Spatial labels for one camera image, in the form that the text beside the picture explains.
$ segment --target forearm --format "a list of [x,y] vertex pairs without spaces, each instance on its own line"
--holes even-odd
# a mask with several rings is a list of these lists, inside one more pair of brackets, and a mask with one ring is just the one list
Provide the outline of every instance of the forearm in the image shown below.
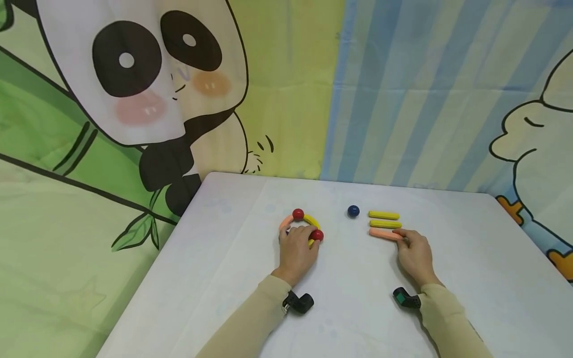
[[422,322],[436,343],[441,358],[490,358],[484,342],[465,316],[454,294],[441,285],[422,287]]
[[217,330],[196,358],[255,358],[269,334],[285,316],[282,302],[291,286],[267,276]]

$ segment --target white table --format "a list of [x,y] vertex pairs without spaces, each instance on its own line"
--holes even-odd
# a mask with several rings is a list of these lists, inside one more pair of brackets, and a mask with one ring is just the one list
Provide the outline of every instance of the white table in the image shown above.
[[[351,204],[356,219],[345,216]],[[98,357],[197,354],[275,268],[277,226],[297,207],[325,234],[295,289],[315,306],[288,314],[261,357],[437,356],[417,314],[391,296],[415,291],[395,244],[367,235],[368,210],[396,211],[428,237],[438,276],[495,357],[571,356],[573,290],[492,197],[212,173]]]

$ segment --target magnetic toy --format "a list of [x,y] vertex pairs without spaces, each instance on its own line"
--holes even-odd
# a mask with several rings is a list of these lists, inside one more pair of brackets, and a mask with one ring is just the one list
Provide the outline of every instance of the magnetic toy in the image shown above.
[[398,241],[398,240],[402,240],[402,236],[395,234],[395,233],[391,233],[389,231],[384,231],[381,229],[375,229],[373,227],[370,228],[370,230],[368,231],[368,233],[371,236],[377,237],[377,238],[381,238],[381,239],[386,239],[386,240],[392,240],[392,241]]
[[370,226],[384,227],[386,229],[400,229],[402,227],[402,223],[397,221],[370,220]]
[[358,214],[360,214],[360,209],[356,205],[350,205],[346,212],[348,213],[349,217],[355,218],[358,216]]
[[282,222],[281,225],[278,227],[279,230],[282,230],[283,227],[289,226],[294,221],[306,221],[310,225],[316,226],[317,230],[313,231],[311,234],[311,238],[308,240],[308,246],[312,246],[312,243],[315,241],[313,236],[316,237],[316,240],[322,241],[324,239],[324,233],[320,230],[319,222],[316,221],[315,218],[312,216],[305,214],[302,209],[294,209],[292,211],[292,215],[288,215]]
[[375,219],[385,219],[385,220],[398,220],[400,214],[398,213],[386,213],[384,211],[369,211],[368,216]]

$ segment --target right hand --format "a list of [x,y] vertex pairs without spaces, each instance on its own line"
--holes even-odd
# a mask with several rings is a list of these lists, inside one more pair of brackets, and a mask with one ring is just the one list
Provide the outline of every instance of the right hand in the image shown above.
[[316,262],[320,241],[314,241],[312,246],[308,247],[308,238],[316,230],[316,226],[294,227],[288,235],[287,229],[288,227],[283,227],[278,234],[281,247],[280,263],[271,275],[295,287]]
[[420,287],[427,284],[443,286],[434,272],[428,239],[414,230],[396,229],[393,232],[407,238],[397,241],[398,260],[416,283]]

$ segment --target panda cheek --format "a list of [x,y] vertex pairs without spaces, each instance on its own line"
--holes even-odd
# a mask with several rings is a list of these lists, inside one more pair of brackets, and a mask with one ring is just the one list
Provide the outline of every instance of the panda cheek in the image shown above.
[[157,122],[166,111],[165,101],[151,89],[134,96],[119,98],[115,104],[117,119],[130,127]]
[[193,76],[193,87],[206,97],[225,97],[231,92],[231,81],[220,70],[200,71]]

